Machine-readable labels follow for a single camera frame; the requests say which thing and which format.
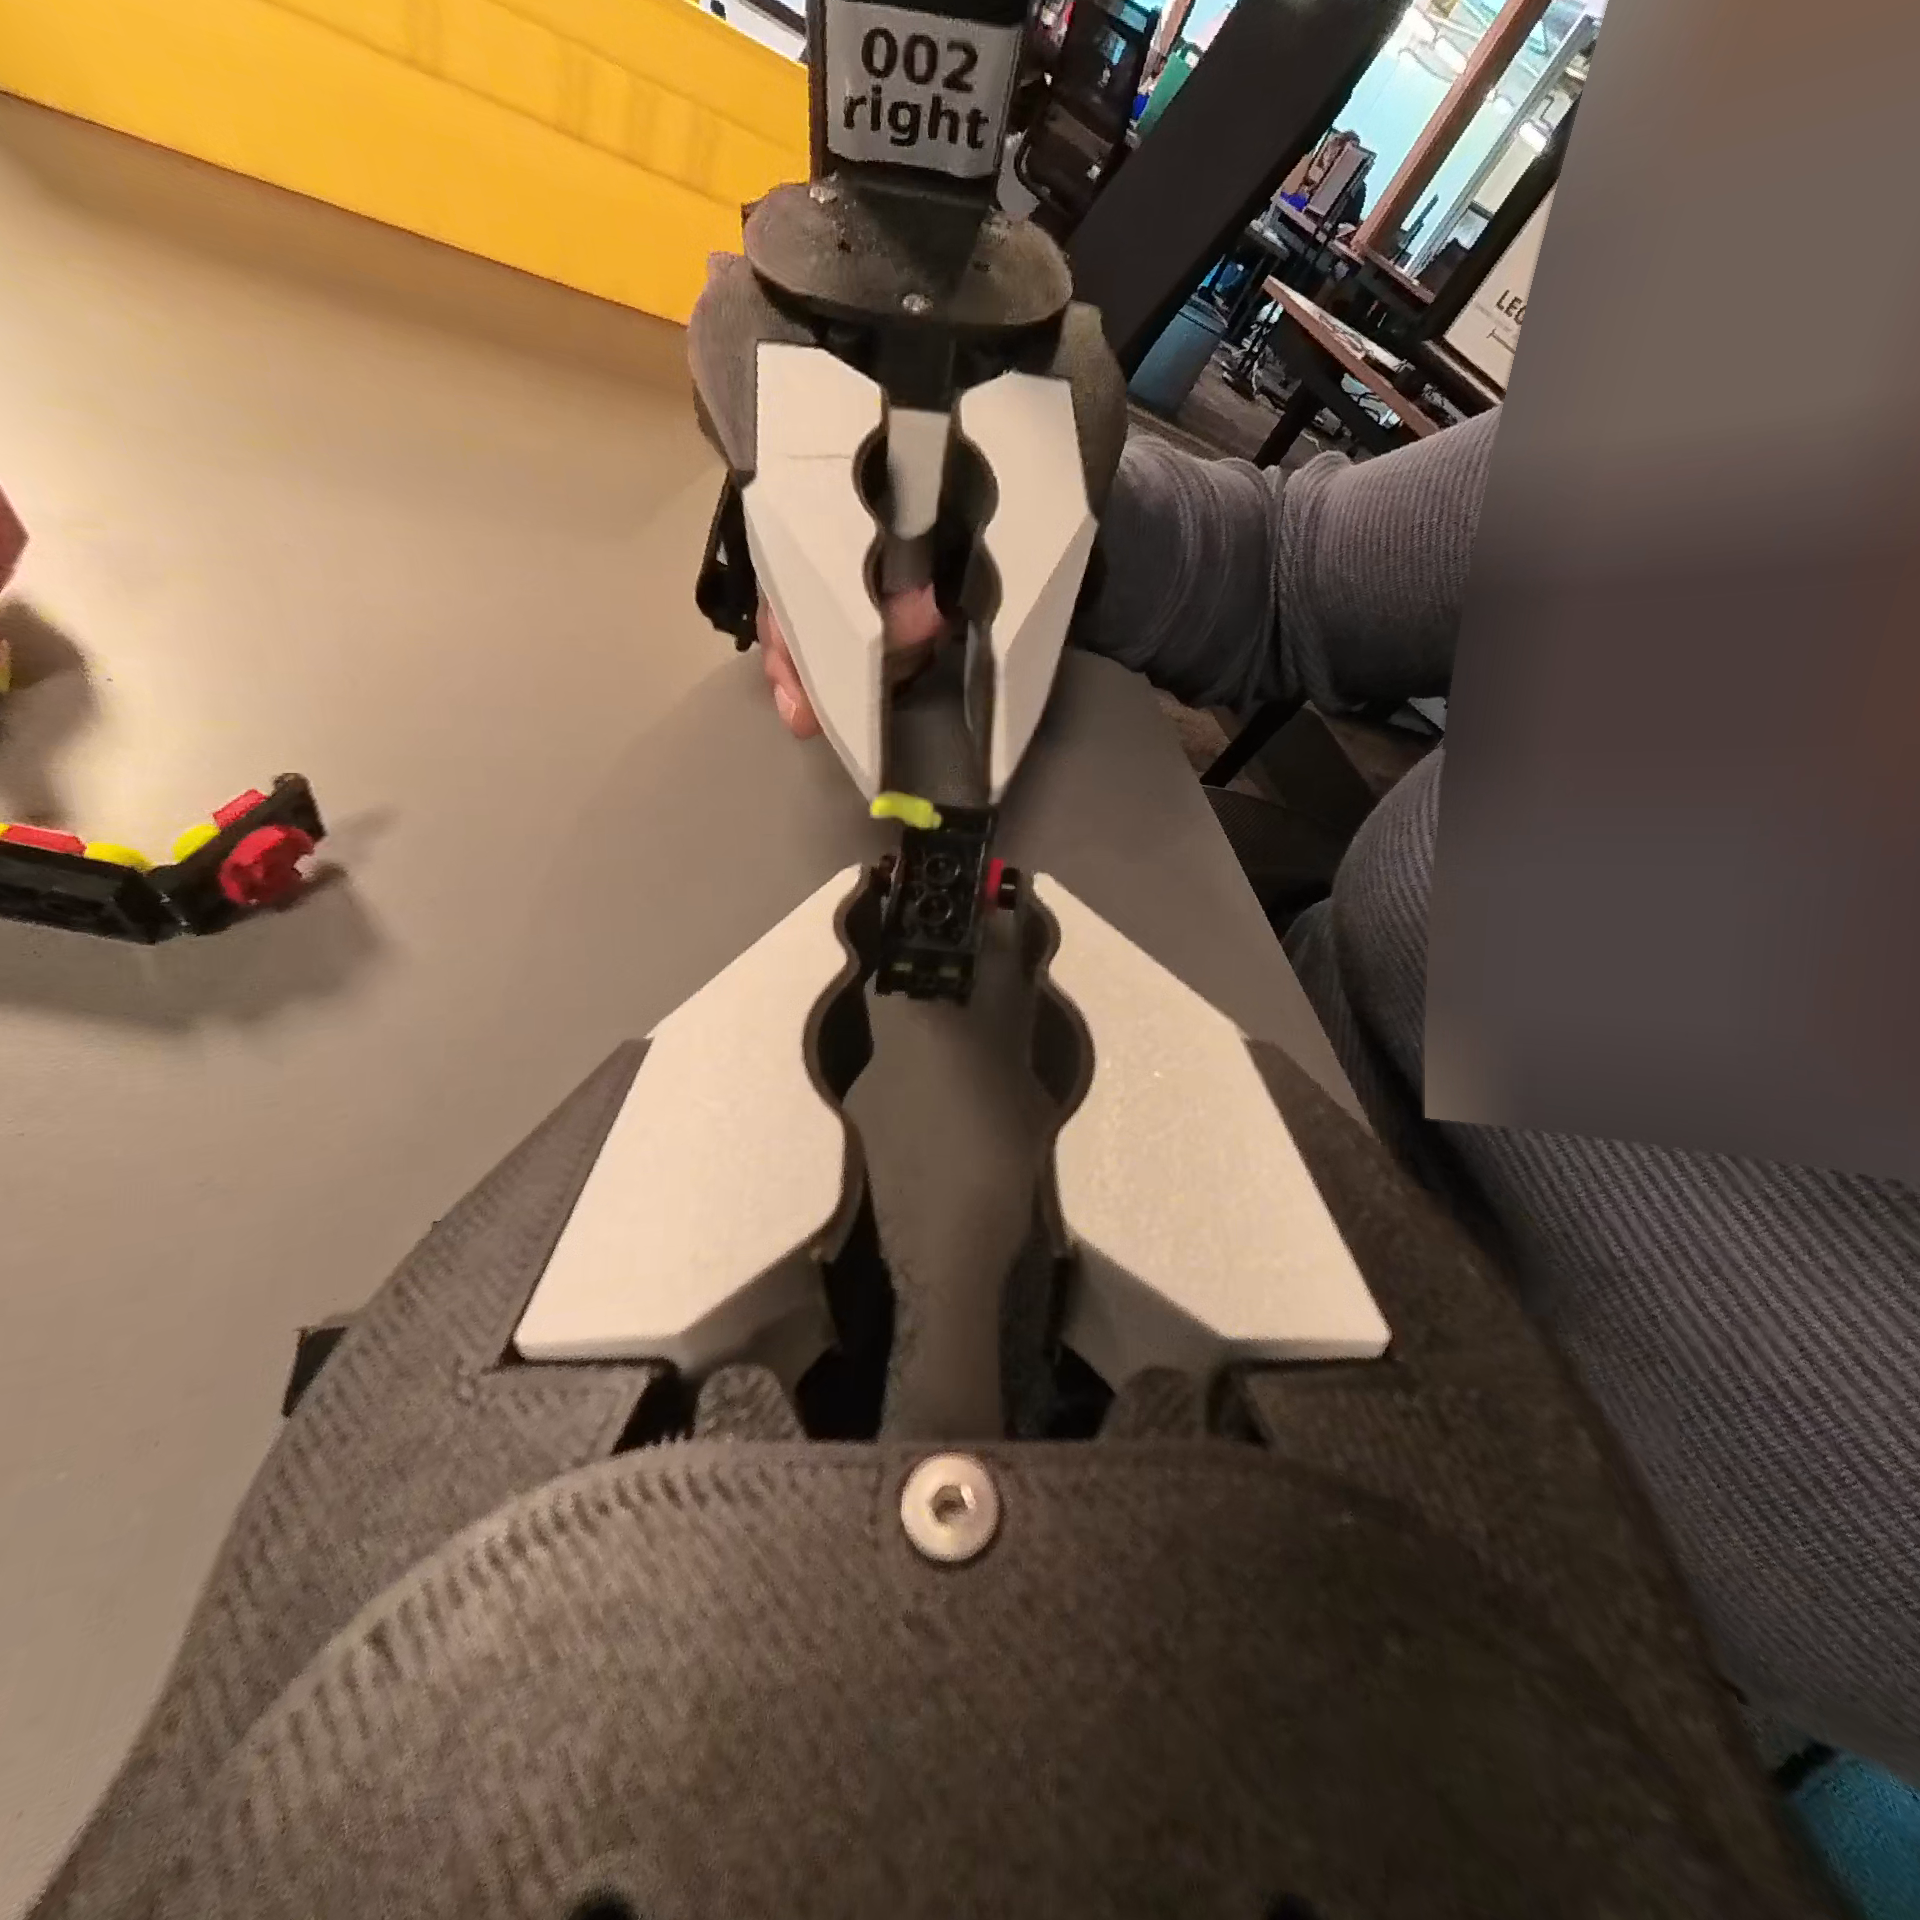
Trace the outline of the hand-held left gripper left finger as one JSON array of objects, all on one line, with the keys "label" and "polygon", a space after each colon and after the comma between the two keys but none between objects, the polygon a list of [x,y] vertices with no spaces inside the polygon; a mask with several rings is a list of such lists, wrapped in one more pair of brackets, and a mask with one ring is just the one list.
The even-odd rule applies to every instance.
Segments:
[{"label": "hand-held left gripper left finger", "polygon": [[821,1437],[874,1437],[884,1260],[845,1113],[874,1057],[872,865],[845,865],[660,1017],[512,1332],[525,1365],[648,1362],[685,1391],[775,1374]]}]

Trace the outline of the person's right hand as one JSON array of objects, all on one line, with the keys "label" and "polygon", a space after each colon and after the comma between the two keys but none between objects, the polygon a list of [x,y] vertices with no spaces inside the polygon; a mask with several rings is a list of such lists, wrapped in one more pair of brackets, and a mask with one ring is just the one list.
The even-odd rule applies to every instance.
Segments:
[{"label": "person's right hand", "polygon": [[[883,597],[884,682],[899,688],[916,679],[938,654],[946,634],[946,620],[931,584]],[[773,604],[757,605],[757,648],[762,674],[773,692],[783,726],[795,737],[823,733],[823,725]]]}]

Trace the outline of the person's grey sweater torso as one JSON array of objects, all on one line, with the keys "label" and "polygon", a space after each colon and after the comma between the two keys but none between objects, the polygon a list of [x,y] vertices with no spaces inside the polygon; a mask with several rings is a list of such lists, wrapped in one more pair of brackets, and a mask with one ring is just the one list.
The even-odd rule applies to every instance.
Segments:
[{"label": "person's grey sweater torso", "polygon": [[1368,816],[1284,949],[1399,1160],[1493,1246],[1632,1458],[1764,1716],[1916,1784],[1914,1184],[1425,1116],[1445,752]]}]

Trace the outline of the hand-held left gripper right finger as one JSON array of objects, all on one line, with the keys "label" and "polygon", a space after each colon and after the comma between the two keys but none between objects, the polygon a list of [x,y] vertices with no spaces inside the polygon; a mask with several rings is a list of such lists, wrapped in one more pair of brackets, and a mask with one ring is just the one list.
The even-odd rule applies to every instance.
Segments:
[{"label": "hand-held left gripper right finger", "polygon": [[1141,1376],[1209,1391],[1372,1362],[1389,1328],[1288,1117],[1212,999],[1053,876],[1028,885],[1040,1164],[1025,1244],[1025,1437],[1093,1436]]}]

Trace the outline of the black brick with red pins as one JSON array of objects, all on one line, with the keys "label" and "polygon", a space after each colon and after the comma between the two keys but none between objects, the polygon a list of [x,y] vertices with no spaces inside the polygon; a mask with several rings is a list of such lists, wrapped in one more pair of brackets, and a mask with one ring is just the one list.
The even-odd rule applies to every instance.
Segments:
[{"label": "black brick with red pins", "polygon": [[1025,877],[997,854],[1000,806],[940,806],[940,831],[896,824],[896,853],[879,877],[883,910],[872,985],[879,997],[964,1005],[989,919],[1019,906]]}]

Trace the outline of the yellow plastic bin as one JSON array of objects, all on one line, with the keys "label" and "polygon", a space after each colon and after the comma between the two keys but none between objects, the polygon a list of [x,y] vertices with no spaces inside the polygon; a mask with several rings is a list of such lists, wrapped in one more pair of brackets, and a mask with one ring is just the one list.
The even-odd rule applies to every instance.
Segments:
[{"label": "yellow plastic bin", "polygon": [[2,84],[668,321],[809,169],[804,69],[684,1],[5,1]]}]

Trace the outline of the red black yellow brick model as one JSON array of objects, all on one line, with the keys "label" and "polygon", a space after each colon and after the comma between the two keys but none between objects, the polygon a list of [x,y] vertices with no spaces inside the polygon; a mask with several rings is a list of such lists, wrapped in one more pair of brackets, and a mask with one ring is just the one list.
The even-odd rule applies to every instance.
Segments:
[{"label": "red black yellow brick model", "polygon": [[184,828],[165,858],[47,823],[2,823],[2,920],[113,943],[207,938],[281,910],[327,824],[305,775],[276,775]]}]

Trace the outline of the dark wooden background table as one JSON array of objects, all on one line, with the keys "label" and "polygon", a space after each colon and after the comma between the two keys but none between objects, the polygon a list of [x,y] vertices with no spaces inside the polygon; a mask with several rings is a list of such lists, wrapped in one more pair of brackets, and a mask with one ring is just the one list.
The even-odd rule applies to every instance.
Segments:
[{"label": "dark wooden background table", "polygon": [[1505,391],[1445,340],[1442,297],[1356,241],[1336,241],[1340,273],[1315,295],[1267,277],[1273,308],[1256,357],[1291,382],[1256,466],[1279,469],[1321,415],[1363,457],[1420,444],[1495,410]]}]

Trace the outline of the grey-blue trash can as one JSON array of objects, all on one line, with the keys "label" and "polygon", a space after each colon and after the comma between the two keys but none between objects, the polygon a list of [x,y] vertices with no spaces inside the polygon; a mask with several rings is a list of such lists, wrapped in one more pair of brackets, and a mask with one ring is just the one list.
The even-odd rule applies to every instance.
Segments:
[{"label": "grey-blue trash can", "polygon": [[1189,297],[1132,372],[1132,404],[1176,418],[1227,334],[1229,318],[1212,295]]}]

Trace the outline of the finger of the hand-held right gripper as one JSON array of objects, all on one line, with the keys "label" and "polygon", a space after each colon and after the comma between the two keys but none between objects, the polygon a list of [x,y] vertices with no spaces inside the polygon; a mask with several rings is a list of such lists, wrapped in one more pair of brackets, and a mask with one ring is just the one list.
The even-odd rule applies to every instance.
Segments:
[{"label": "finger of the hand-held right gripper", "polygon": [[1069,382],[997,375],[960,398],[959,428],[993,482],[973,541],[986,572],[970,615],[967,722],[1000,805],[1049,706],[1098,517]]},{"label": "finger of the hand-held right gripper", "polygon": [[875,801],[884,778],[881,519],[863,494],[883,428],[874,378],[825,346],[760,342],[744,521],[760,638],[773,644],[767,676],[783,720],[833,745],[863,805]]}]

